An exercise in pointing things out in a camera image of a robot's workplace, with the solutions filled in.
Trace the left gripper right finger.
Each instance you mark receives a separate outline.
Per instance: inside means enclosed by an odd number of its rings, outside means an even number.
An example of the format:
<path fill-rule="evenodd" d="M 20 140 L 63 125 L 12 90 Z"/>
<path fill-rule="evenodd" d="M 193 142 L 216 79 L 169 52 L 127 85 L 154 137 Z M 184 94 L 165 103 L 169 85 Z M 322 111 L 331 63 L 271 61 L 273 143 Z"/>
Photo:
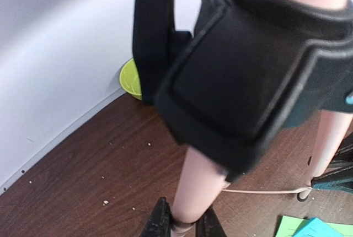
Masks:
<path fill-rule="evenodd" d="M 196 237 L 227 237 L 212 206 L 196 222 L 195 229 Z"/>

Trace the pink music stand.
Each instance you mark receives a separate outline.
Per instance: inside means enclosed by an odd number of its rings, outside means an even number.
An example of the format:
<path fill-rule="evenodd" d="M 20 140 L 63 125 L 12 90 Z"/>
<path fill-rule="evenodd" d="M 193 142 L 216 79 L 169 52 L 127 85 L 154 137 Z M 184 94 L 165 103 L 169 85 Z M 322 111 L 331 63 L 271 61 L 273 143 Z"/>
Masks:
<path fill-rule="evenodd" d="M 171 236 L 195 228 L 282 129 L 322 112 L 300 201 L 352 137 L 351 0 L 201 0 L 193 32 L 175 29 L 174 0 L 135 0 L 133 58 L 142 101 L 188 145 Z"/>

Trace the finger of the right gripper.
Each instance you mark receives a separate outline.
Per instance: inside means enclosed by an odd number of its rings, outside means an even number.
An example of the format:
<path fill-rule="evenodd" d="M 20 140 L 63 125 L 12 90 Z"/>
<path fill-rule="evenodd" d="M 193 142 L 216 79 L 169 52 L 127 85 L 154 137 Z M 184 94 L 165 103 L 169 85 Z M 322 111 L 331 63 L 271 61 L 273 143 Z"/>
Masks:
<path fill-rule="evenodd" d="M 346 137 L 329 164 L 329 171 L 311 180 L 312 189 L 352 193 L 352 137 Z"/>

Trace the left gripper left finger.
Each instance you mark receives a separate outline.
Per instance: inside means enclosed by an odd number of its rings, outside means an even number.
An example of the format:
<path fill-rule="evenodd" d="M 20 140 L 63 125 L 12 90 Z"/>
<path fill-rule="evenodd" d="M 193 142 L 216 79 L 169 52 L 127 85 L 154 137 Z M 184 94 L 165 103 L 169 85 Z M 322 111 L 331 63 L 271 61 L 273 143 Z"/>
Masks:
<path fill-rule="evenodd" d="M 165 197 L 158 199 L 140 237 L 171 237 L 170 205 Z"/>

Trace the blue sheet music paper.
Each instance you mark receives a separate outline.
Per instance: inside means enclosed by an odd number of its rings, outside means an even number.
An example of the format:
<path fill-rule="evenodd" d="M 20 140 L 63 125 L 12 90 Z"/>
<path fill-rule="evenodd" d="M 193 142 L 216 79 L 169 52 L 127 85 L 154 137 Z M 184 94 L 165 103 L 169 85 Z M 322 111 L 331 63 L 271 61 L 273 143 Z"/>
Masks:
<path fill-rule="evenodd" d="M 294 237 L 352 236 L 352 225 L 326 223 L 318 218 L 304 220 L 293 234 Z"/>

